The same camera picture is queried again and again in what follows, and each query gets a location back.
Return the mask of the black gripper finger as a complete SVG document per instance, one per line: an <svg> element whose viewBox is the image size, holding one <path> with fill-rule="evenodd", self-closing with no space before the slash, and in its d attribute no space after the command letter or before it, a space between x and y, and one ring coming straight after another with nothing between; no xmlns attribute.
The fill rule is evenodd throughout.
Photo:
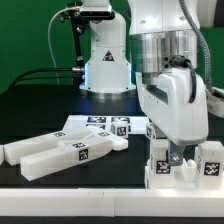
<svg viewBox="0 0 224 224"><path fill-rule="evenodd" d="M183 164L184 150L184 146L178 146L173 142L169 143L168 161L171 166L181 166Z"/></svg>

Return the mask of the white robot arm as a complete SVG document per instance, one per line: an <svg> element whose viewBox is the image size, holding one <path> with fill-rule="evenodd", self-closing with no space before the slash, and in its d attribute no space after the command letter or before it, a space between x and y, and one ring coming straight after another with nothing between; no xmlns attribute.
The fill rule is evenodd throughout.
<svg viewBox="0 0 224 224"><path fill-rule="evenodd" d="M211 84L197 0L128 0L128 5L131 65L141 110L168 138L169 164L180 166L185 147L207 138L207 97L221 94ZM109 0L81 0L67 11L77 34L88 28L94 32L91 60L79 65L80 87L96 94L123 91L123 81L109 79L121 62L109 46L115 42Z"/></svg>

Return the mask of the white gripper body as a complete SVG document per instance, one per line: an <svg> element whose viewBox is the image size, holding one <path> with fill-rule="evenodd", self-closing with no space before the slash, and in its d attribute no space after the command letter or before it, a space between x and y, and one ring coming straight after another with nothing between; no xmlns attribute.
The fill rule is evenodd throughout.
<svg viewBox="0 0 224 224"><path fill-rule="evenodd" d="M203 143L208 136L206 90L202 78L196 76L197 90L193 103L189 71L160 74L156 87L167 100L150 93L136 72L138 98L142 111L178 146Z"/></svg>

